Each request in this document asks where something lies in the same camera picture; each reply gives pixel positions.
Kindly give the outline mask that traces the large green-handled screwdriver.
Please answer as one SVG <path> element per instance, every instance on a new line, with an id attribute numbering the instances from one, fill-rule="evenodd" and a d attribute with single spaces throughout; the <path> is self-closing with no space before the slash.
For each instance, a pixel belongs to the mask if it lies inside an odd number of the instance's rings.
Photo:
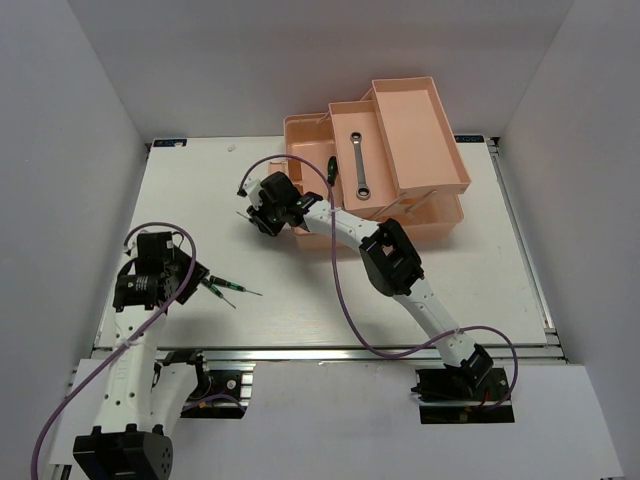
<path id="1" fill-rule="evenodd" d="M 335 155 L 330 156 L 327 162 L 327 182 L 331 187 L 334 187 L 339 174 L 339 167 L 337 157 Z"/>

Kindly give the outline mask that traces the silver ratchet wrench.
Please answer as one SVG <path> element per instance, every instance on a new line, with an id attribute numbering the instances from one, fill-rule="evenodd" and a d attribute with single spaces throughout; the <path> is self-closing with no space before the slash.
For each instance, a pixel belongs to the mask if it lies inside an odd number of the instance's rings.
<path id="1" fill-rule="evenodd" d="M 366 181 L 366 172 L 362 155 L 362 134 L 360 132 L 352 132 L 350 140 L 354 149 L 354 158 L 357 175 L 356 196 L 359 200 L 366 201 L 370 198 L 371 191 Z"/>

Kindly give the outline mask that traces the pink plastic toolbox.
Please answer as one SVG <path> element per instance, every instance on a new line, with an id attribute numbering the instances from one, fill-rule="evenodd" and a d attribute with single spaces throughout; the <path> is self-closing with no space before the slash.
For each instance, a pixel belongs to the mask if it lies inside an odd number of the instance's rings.
<path id="1" fill-rule="evenodd" d="M 352 132 L 362 134 L 366 201 L 356 196 Z M 430 77 L 376 79 L 357 101 L 289 116 L 284 143 L 288 158 L 270 162 L 269 172 L 286 174 L 301 193 L 326 195 L 319 176 L 335 155 L 337 206 L 369 220 L 393 218 L 412 240 L 444 239 L 464 218 L 460 197 L 471 178 Z"/>

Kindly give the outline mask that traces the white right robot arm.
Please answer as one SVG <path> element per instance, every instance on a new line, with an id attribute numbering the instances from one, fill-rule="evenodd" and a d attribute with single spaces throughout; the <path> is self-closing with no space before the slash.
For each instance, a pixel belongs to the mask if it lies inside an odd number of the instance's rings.
<path id="1" fill-rule="evenodd" d="M 247 177 L 238 194 L 249 199 L 249 220 L 262 233 L 276 236 L 289 225 L 329 238 L 332 247 L 341 244 L 357 252 L 375 290 L 404 307 L 433 342 L 452 371 L 453 390 L 472 399 L 486 389 L 492 358 L 437 299 L 400 223 L 365 220 L 337 208 L 329 198 L 303 195 L 282 172 L 263 180 Z"/>

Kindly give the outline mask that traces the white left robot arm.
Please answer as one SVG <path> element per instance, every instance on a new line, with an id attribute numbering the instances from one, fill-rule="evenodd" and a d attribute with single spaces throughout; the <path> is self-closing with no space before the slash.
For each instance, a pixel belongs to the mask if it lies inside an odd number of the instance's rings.
<path id="1" fill-rule="evenodd" d="M 173 461 L 170 433 L 188 398 L 211 387 L 194 350 L 156 359 L 168 300 L 185 303 L 206 269 L 169 232 L 141 233 L 135 256 L 115 283 L 117 354 L 92 430 L 76 437 L 73 457 L 90 479 L 166 479 Z"/>

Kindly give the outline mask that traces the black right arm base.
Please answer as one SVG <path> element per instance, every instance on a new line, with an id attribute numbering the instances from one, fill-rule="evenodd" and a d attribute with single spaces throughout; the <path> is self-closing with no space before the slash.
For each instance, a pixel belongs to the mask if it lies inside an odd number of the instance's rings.
<path id="1" fill-rule="evenodd" d="M 476 390 L 451 370 L 429 368 L 416 371 L 411 394 L 422 425 L 512 424 L 509 387 L 504 368 L 493 368 Z"/>

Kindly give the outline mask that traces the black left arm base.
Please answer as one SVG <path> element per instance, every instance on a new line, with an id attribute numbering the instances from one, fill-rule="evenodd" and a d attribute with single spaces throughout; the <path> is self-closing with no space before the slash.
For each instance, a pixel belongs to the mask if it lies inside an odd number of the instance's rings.
<path id="1" fill-rule="evenodd" d="M 157 389 L 162 376 L 168 377 L 172 365 L 188 365 L 197 379 L 196 388 L 185 401 L 185 405 L 192 404 L 192 407 L 182 411 L 182 418 L 240 420 L 244 417 L 244 401 L 249 396 L 243 394 L 242 389 L 247 371 L 212 368 L 203 350 L 174 350 L 155 361 L 152 390 Z"/>

